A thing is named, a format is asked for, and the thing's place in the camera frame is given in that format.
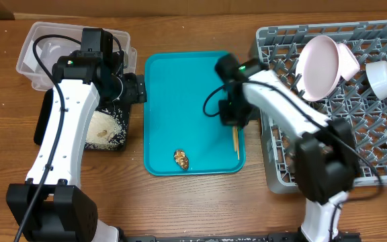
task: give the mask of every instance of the white plastic bin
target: white plastic bin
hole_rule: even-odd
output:
[[[52,81],[36,62],[32,54],[34,41],[47,34],[60,34],[81,41],[81,33],[87,26],[76,26],[70,24],[56,24],[48,22],[36,22],[32,25],[26,36],[24,45],[21,48],[19,59],[16,64],[16,71],[25,75],[32,81],[32,87],[38,91],[46,91],[53,87]],[[128,55],[128,67],[125,73],[135,73],[137,51],[130,46],[130,36],[127,32],[104,29],[113,34],[122,46],[122,50]],[[52,66],[60,56],[66,56],[74,50],[79,50],[80,45],[61,38],[48,38],[40,41],[37,45],[37,53],[43,64],[51,72]],[[113,43],[113,51],[119,51],[118,45]]]

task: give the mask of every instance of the wire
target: wire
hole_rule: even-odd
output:
[[[119,46],[119,69],[118,69],[118,71],[116,71],[116,73],[114,73],[114,75],[115,76],[117,76],[118,75],[118,73],[119,73],[119,71],[120,71],[120,67],[122,67],[122,65],[124,65],[124,61],[123,61],[123,58],[122,58],[122,47],[120,46],[120,42],[119,42],[119,40],[116,38],[116,37],[114,37],[113,36],[113,40],[114,41],[116,41],[116,44],[118,44],[118,46]]]
[[[225,84],[225,85],[222,85],[220,86],[218,89],[214,90],[205,100],[204,102],[204,105],[203,105],[203,112],[206,116],[208,117],[215,117],[217,115],[219,115],[219,112],[215,113],[215,114],[207,114],[206,113],[206,105],[207,105],[207,102],[210,100],[210,98],[212,98],[213,95],[215,95],[218,91],[220,91],[221,89],[224,89],[225,86],[227,85],[233,85],[235,83],[240,83],[240,82],[232,82],[232,83],[228,83],[228,84]],[[298,107],[294,101],[292,101],[285,93],[283,93],[282,91],[280,91],[278,88],[270,85],[270,84],[266,84],[266,83],[263,83],[263,82],[260,82],[260,81],[251,81],[251,80],[244,80],[242,81],[241,83],[252,83],[252,84],[257,84],[257,85],[262,85],[264,87],[267,87],[267,88],[270,88],[272,91],[276,91],[277,93],[279,93],[284,99],[286,99],[286,101],[288,101],[301,115],[303,115],[309,122],[311,122],[313,125],[315,125],[316,127],[318,127],[321,131],[325,132],[327,135],[329,135],[334,141],[340,143],[341,145],[343,145],[346,149],[348,149],[349,151],[351,151],[353,154],[355,154],[368,168],[371,169],[371,172],[373,173],[374,176],[377,177],[377,180],[378,180],[378,185],[377,185],[377,190],[376,190],[376,193],[370,195],[370,196],[364,196],[364,197],[361,197],[361,198],[350,198],[350,199],[347,199],[346,201],[343,201],[343,202],[340,202],[338,203],[337,205],[335,205],[335,209],[334,209],[334,212],[333,212],[333,215],[332,215],[332,219],[331,219],[331,225],[330,225],[330,229],[329,229],[329,241],[331,242],[333,240],[333,227],[334,227],[334,219],[335,219],[335,216],[336,216],[336,213],[337,213],[337,209],[341,209],[341,205],[343,205],[344,203],[348,203],[348,202],[358,202],[358,201],[366,201],[366,200],[371,200],[371,199],[374,199],[374,198],[377,198],[378,196],[380,196],[384,190],[384,186],[383,186],[383,181],[382,181],[382,178],[380,177],[380,174],[377,172],[376,168],[374,168],[367,160],[365,160],[365,158],[363,158],[355,149],[353,149],[352,147],[350,147],[348,144],[344,143],[339,137],[335,136],[332,132],[330,132],[329,130],[327,130],[324,126],[320,125],[318,122],[314,121],[308,114],[306,114],[300,107]]]
[[[54,154],[56,152],[56,148],[58,146],[60,134],[62,132],[62,126],[64,124],[65,112],[66,112],[66,110],[65,110],[64,95],[62,94],[62,91],[60,90],[59,84],[58,84],[58,82],[56,80],[53,79],[52,74],[44,66],[43,62],[40,60],[40,57],[37,54],[37,43],[39,43],[39,41],[41,41],[41,40],[43,40],[45,38],[63,38],[63,39],[66,39],[66,40],[71,40],[73,42],[76,42],[77,44],[81,44],[80,41],[78,41],[78,40],[76,40],[74,38],[70,38],[70,37],[67,37],[67,36],[61,36],[61,35],[58,35],[58,34],[49,34],[49,35],[45,35],[45,36],[41,36],[41,37],[37,38],[34,41],[34,44],[32,45],[32,52],[34,53],[34,57],[37,60],[37,63],[40,65],[40,67],[43,69],[43,71],[47,74],[48,78],[50,78],[50,80],[53,82],[53,85],[54,85],[54,87],[56,88],[56,90],[57,90],[57,92],[59,94],[59,99],[60,99],[60,117],[59,117],[58,129],[56,131],[56,136],[54,137],[53,146],[52,146],[52,149],[50,150],[50,154],[48,156],[47,164],[44,167],[43,176],[41,177],[41,180],[40,180],[40,183],[38,184],[37,190],[35,191],[34,196],[31,199],[30,205],[26,209],[24,218],[22,219],[22,221],[21,221],[21,223],[19,225],[19,229],[17,230],[16,236],[14,238],[14,242],[18,242],[20,240],[20,237],[22,236],[22,232],[25,229],[26,223],[28,222],[28,219],[31,217],[32,209],[34,209],[35,204],[37,203],[38,196],[40,195],[40,191],[41,191],[41,189],[42,189],[42,187],[44,185],[44,182],[46,181],[47,175],[48,175],[48,173],[49,173],[49,171],[50,171],[50,169],[52,167],[53,157],[54,157]]]

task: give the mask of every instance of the wooden surface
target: wooden surface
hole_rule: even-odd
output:
[[[267,14],[214,17],[52,19],[52,22],[124,30],[138,51],[137,73],[158,52],[227,50],[247,59],[263,26],[387,19],[381,13]],[[39,147],[32,137],[44,93],[15,71],[20,48],[34,21],[0,22],[0,241],[12,241],[17,224],[5,203],[8,184],[22,183]],[[128,235],[263,235],[295,231],[304,217],[300,194],[267,189],[258,123],[245,129],[247,162],[232,175],[154,177],[142,164],[142,105],[132,111],[123,153],[85,152],[82,189],[99,217]],[[358,188],[364,196],[374,188]],[[339,228],[364,241],[387,241],[387,190],[374,201],[345,205]]]

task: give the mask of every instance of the black cable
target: black cable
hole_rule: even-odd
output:
[[[215,95],[218,91],[222,90],[225,88],[225,86],[227,85],[232,85],[232,84],[235,84],[235,83],[240,83],[240,82],[232,82],[232,83],[228,83],[226,85],[222,85],[220,86],[218,89],[214,90],[205,100],[204,102],[204,105],[203,105],[203,112],[206,116],[208,117],[215,117],[217,115],[219,115],[219,112],[215,113],[215,114],[207,114],[206,113],[206,105],[207,105],[207,102],[208,100],[210,100],[210,98],[212,98],[213,95]],[[329,135],[334,141],[340,143],[341,145],[343,145],[344,147],[346,147],[346,149],[348,149],[349,151],[351,151],[353,154],[355,154],[368,168],[371,169],[371,172],[373,173],[373,175],[375,175],[377,177],[377,180],[378,180],[378,185],[377,185],[377,191],[376,193],[370,195],[370,196],[365,196],[365,197],[361,197],[361,198],[350,198],[350,199],[347,199],[346,201],[343,201],[343,202],[340,202],[338,203],[336,206],[335,206],[335,209],[334,209],[334,212],[333,212],[333,215],[332,215],[332,219],[331,219],[331,226],[330,226],[330,229],[329,229],[329,241],[331,242],[333,240],[333,227],[334,227],[334,219],[335,219],[335,215],[337,213],[337,209],[341,209],[341,205],[343,205],[344,203],[348,203],[348,202],[357,202],[357,201],[366,201],[366,200],[371,200],[371,199],[374,199],[376,197],[378,197],[382,192],[383,192],[383,181],[382,181],[382,178],[380,177],[380,174],[377,172],[376,168],[374,168],[367,160],[365,160],[365,158],[363,158],[355,149],[353,149],[352,147],[350,147],[348,144],[344,143],[339,137],[335,136],[332,132],[330,132],[329,130],[327,130],[324,126],[320,125],[318,122],[314,121],[308,114],[306,114],[300,107],[298,107],[285,93],[283,93],[282,91],[280,91],[278,88],[270,85],[270,84],[266,84],[266,83],[263,83],[263,82],[260,82],[260,81],[251,81],[251,80],[245,80],[243,81],[242,83],[252,83],[252,84],[258,84],[258,85],[262,85],[264,87],[267,87],[267,88],[270,88],[272,91],[276,91],[277,93],[279,93],[284,99],[286,99],[286,101],[288,101],[301,115],[303,115],[309,122],[311,122],[313,125],[315,125],[316,127],[318,127],[321,131],[325,132],[327,135]]]
[[[34,41],[34,44],[32,45],[32,52],[34,53],[35,59],[37,60],[38,64],[43,69],[43,71],[47,74],[48,78],[50,78],[50,80],[53,82],[53,85],[54,85],[54,87],[56,88],[56,90],[57,90],[57,92],[59,94],[60,110],[61,110],[61,112],[60,112],[58,130],[56,131],[56,136],[54,137],[54,142],[53,142],[52,150],[50,151],[50,154],[49,154],[49,157],[48,157],[48,160],[47,160],[47,164],[46,164],[46,166],[44,168],[43,176],[41,177],[41,180],[40,180],[40,183],[38,184],[37,190],[35,191],[34,196],[31,199],[30,205],[26,209],[24,218],[22,219],[22,221],[21,221],[21,223],[19,225],[19,229],[17,230],[16,236],[14,238],[14,242],[18,242],[20,240],[22,232],[25,229],[25,226],[26,226],[26,223],[27,223],[28,219],[31,217],[32,210],[34,209],[35,204],[37,203],[38,196],[40,195],[40,191],[41,191],[41,189],[42,189],[42,187],[44,185],[44,182],[46,181],[47,175],[48,175],[48,173],[49,173],[49,171],[50,171],[50,169],[52,167],[53,157],[54,157],[54,154],[56,152],[56,148],[58,146],[60,134],[62,132],[62,126],[64,124],[65,112],[66,112],[66,110],[65,110],[64,95],[62,94],[62,91],[60,90],[59,84],[58,84],[57,81],[55,81],[53,79],[52,74],[44,66],[43,62],[40,60],[40,57],[37,54],[37,50],[36,50],[37,49],[37,43],[39,43],[39,41],[41,41],[41,40],[43,40],[45,38],[63,38],[63,39],[66,39],[66,40],[71,40],[73,42],[76,42],[77,44],[81,44],[80,41],[78,41],[78,40],[76,40],[74,38],[70,38],[70,37],[67,37],[67,36],[61,36],[61,35],[58,35],[58,34],[49,34],[49,35],[45,35],[45,36],[41,36],[41,37],[37,38]]]
[[[118,46],[119,46],[119,69],[118,69],[118,71],[116,71],[115,73],[114,73],[114,75],[115,76],[117,76],[118,75],[118,73],[119,73],[119,71],[120,71],[120,67],[122,67],[122,65],[124,65],[124,61],[123,61],[123,58],[122,58],[122,47],[120,46],[120,42],[119,42],[119,40],[116,38],[116,37],[114,37],[113,36],[113,40],[114,41],[116,41],[116,44],[118,44]]]

